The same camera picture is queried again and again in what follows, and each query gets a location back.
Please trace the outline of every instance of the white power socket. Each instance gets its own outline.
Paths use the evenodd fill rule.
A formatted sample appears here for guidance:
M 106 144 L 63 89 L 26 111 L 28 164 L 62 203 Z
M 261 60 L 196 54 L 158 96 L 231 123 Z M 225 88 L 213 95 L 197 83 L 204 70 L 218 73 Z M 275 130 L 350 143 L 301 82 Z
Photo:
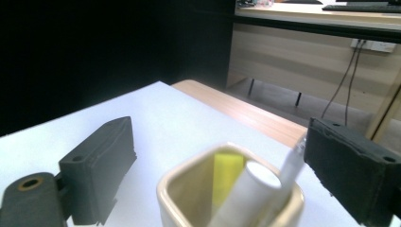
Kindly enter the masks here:
M 360 40 L 359 44 L 357 44 L 358 39 L 353 39 L 351 42 L 351 47 L 356 48 L 357 46 L 361 46 L 364 40 Z M 395 49 L 395 44 L 384 43 L 378 41 L 366 41 L 366 43 L 362 46 L 362 49 L 369 49 L 374 51 L 392 53 Z

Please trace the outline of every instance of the yellow object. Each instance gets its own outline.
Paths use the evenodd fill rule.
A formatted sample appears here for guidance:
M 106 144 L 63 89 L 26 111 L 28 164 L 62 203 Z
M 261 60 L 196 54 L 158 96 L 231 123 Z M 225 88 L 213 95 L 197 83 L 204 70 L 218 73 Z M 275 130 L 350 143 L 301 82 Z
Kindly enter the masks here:
M 244 156 L 236 153 L 216 153 L 213 169 L 212 213 L 224 203 L 236 179 L 244 168 Z

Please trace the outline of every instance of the white table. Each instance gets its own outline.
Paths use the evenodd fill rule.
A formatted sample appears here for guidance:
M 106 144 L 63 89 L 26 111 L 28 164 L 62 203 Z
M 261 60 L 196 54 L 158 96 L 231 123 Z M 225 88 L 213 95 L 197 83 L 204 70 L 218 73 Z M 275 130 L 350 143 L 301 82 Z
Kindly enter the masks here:
M 280 167 L 289 148 L 163 84 L 119 96 L 76 113 L 0 138 L 0 195 L 35 172 L 59 172 L 58 161 L 107 121 L 129 115 L 138 159 L 117 193 L 106 226 L 161 226 L 156 185 L 175 165 L 226 141 Z M 305 193 L 299 226 L 357 226 L 306 166 L 298 179 Z

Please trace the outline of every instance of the white cylinder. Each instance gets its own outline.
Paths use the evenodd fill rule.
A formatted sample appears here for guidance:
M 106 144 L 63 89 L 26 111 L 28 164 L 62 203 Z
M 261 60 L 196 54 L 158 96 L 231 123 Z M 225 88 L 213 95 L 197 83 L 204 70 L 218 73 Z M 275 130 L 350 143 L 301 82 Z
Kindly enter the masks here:
M 208 226 L 250 226 L 280 188 L 280 180 L 271 170 L 257 162 L 247 162 L 230 194 Z

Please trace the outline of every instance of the beige plastic cup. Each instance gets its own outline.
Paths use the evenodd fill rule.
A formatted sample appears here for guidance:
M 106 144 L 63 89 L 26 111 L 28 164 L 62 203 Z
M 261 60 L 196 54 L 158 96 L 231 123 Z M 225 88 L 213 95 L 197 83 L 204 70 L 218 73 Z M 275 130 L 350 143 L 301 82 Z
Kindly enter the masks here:
M 278 169 L 245 148 L 226 143 L 211 148 L 174 167 L 159 181 L 157 198 L 163 226 L 204 227 L 211 221 L 214 210 L 213 178 L 216 154 L 235 154 L 255 161 L 275 174 Z M 296 226 L 304 207 L 304 195 L 295 184 L 285 208 L 270 226 Z

